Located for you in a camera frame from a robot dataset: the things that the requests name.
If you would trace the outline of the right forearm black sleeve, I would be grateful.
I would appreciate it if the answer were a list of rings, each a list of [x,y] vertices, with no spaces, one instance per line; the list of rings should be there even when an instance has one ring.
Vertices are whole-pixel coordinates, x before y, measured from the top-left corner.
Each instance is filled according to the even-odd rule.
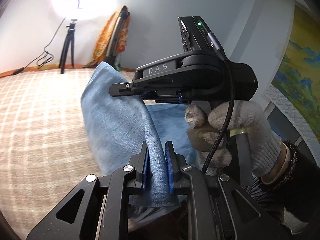
[[[290,154],[286,170],[271,184],[255,178],[246,191],[272,217],[286,209],[306,223],[292,239],[319,239],[319,167],[293,143],[285,141],[284,145]]]

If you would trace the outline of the right hand white knit glove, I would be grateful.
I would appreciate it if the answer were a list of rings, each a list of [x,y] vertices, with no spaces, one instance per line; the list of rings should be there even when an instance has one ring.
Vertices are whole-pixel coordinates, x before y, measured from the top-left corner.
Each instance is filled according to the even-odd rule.
[[[189,125],[188,137],[191,145],[199,152],[199,163],[204,164],[228,110],[223,103],[206,114],[199,106],[189,105],[185,111],[185,121]],[[252,173],[268,185],[275,182],[289,166],[291,154],[271,129],[264,111],[259,104],[236,100],[228,130],[246,128]]]

